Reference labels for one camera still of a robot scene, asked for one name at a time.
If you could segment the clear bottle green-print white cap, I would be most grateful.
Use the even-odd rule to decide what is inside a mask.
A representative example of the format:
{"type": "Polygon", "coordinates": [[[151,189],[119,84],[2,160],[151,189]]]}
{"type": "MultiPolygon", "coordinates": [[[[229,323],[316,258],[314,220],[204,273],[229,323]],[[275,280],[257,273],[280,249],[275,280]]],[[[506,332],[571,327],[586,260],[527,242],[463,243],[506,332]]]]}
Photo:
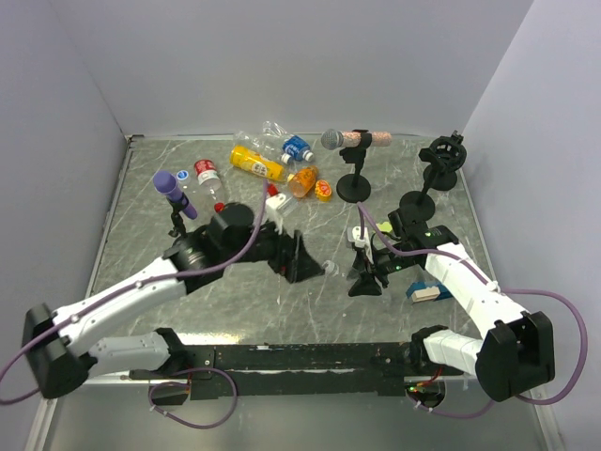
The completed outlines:
{"type": "Polygon", "coordinates": [[[335,276],[339,273],[339,266],[332,260],[326,260],[323,269],[327,276],[335,276]]]}

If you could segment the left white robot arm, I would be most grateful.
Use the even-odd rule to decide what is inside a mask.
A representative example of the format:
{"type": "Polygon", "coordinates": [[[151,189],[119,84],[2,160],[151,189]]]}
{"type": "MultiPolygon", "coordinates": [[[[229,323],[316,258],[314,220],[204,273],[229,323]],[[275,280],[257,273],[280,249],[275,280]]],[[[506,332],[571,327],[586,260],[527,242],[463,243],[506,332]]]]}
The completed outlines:
{"type": "Polygon", "coordinates": [[[172,330],[138,338],[114,337],[113,331],[220,279],[233,263],[262,261],[290,284],[324,272],[306,251],[300,231],[287,234],[282,225],[264,221],[247,205],[230,203],[122,282],[56,310],[44,303],[30,308],[24,317],[23,349],[39,393],[47,399],[63,397],[89,379],[131,369],[177,376],[186,351],[172,330]]]}

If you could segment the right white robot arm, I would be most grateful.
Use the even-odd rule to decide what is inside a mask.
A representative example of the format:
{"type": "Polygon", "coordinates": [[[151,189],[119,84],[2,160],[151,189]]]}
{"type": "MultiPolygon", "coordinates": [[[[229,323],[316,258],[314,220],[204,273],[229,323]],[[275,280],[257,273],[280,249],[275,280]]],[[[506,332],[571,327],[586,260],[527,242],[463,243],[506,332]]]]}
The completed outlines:
{"type": "Polygon", "coordinates": [[[358,210],[361,223],[350,229],[348,238],[358,278],[349,296],[379,296],[391,274],[419,267],[447,288],[480,334],[471,338],[439,325],[421,330],[411,338],[414,370],[426,375],[440,365],[455,368],[475,377],[497,402],[554,379],[550,319],[503,293],[447,226],[413,223],[404,226],[398,241],[390,242],[365,207],[358,210]]]}

